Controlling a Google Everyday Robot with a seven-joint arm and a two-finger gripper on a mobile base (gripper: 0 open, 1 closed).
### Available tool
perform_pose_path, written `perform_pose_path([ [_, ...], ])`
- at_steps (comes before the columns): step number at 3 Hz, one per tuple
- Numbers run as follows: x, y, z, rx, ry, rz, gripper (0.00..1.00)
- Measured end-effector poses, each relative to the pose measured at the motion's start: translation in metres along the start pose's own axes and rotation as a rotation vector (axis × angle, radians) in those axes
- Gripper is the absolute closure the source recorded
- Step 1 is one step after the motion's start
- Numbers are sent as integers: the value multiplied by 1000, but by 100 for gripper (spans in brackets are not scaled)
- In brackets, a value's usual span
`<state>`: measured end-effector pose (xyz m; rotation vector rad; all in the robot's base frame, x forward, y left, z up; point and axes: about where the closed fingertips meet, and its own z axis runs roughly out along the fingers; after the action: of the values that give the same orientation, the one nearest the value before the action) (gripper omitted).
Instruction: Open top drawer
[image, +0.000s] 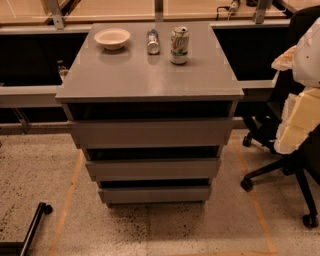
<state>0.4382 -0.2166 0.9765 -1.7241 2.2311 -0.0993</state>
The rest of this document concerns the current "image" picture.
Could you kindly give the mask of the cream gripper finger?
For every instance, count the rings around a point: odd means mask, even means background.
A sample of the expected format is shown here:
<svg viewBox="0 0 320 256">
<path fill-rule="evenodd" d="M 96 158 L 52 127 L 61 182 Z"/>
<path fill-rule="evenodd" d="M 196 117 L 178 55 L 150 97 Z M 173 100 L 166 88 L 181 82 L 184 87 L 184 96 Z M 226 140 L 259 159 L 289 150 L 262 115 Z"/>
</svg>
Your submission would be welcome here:
<svg viewBox="0 0 320 256">
<path fill-rule="evenodd" d="M 295 51 L 296 45 L 290 47 L 272 62 L 271 67 L 278 71 L 286 71 L 292 69 Z"/>
<path fill-rule="evenodd" d="M 291 154 L 320 124 L 320 89 L 305 88 L 298 95 L 289 94 L 285 101 L 274 149 Z"/>
</svg>

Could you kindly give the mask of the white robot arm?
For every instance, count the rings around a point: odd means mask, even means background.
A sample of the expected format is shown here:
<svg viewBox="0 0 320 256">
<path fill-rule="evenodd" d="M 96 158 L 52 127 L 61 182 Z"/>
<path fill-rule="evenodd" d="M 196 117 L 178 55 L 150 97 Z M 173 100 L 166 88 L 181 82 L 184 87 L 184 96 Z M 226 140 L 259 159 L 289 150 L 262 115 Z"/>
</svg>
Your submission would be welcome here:
<svg viewBox="0 0 320 256">
<path fill-rule="evenodd" d="M 286 99 L 274 142 L 277 153 L 291 154 L 320 124 L 320 18 L 271 67 L 291 69 L 293 79 L 304 86 L 301 93 L 290 93 Z"/>
</svg>

